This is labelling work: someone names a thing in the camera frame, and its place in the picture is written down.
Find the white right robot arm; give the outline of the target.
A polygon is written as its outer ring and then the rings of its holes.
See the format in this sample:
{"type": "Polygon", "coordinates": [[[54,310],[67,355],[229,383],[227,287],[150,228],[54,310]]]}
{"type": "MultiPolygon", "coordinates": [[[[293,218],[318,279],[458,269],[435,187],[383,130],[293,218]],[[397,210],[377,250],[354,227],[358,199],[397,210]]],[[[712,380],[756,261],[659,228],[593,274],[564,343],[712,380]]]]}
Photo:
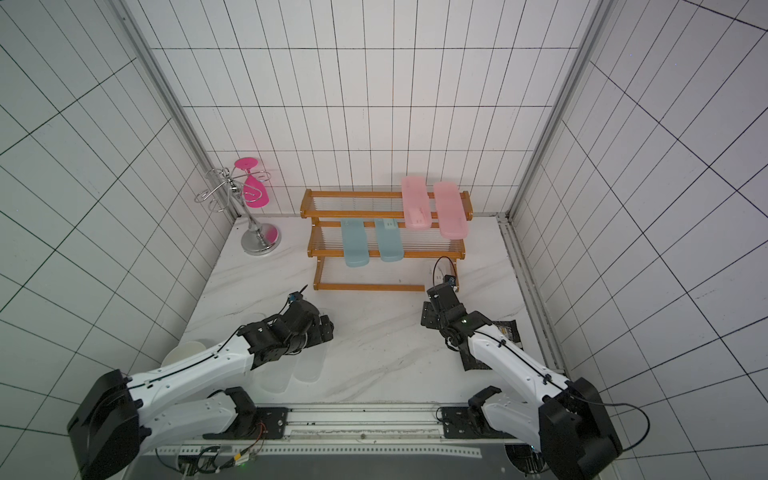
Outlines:
{"type": "Polygon", "coordinates": [[[464,407],[442,407],[444,434],[454,439],[514,439],[507,456],[525,474],[593,479],[625,449],[597,389],[539,363],[478,311],[469,312],[450,283],[428,290],[421,323],[446,345],[495,372],[464,407]]]}

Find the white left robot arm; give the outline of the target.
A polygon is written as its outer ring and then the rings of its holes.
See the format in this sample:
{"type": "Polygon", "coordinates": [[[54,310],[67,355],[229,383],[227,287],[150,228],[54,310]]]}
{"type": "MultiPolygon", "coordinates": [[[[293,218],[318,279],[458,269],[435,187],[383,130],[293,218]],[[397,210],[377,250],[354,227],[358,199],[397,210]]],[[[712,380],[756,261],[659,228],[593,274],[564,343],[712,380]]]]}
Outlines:
{"type": "Polygon", "coordinates": [[[243,387],[251,371],[332,340],[330,318],[297,299],[225,341],[155,370],[101,375],[67,424],[79,474],[107,479],[137,456],[202,436],[264,436],[268,420],[243,387]]]}

